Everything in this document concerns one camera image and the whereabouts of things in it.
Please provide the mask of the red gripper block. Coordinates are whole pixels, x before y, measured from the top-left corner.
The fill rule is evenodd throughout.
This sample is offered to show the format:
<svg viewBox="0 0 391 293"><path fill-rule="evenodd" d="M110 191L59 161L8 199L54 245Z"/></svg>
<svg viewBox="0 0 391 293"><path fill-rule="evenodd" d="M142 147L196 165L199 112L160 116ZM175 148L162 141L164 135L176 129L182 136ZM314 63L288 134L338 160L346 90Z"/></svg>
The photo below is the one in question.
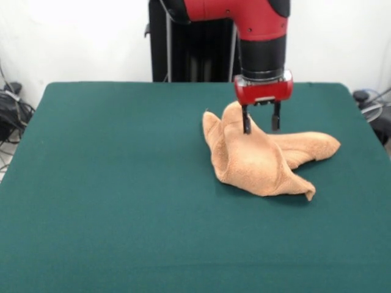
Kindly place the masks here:
<svg viewBox="0 0 391 293"><path fill-rule="evenodd" d="M290 70L285 70L283 75L274 81L255 82L244 78L242 75L235 76L235 93L239 104L242 106L243 131L251 133L251 122L248 106L257 103L274 101L272 114L272 131L280 130L281 101L291 97L293 92L293 75Z"/></svg>

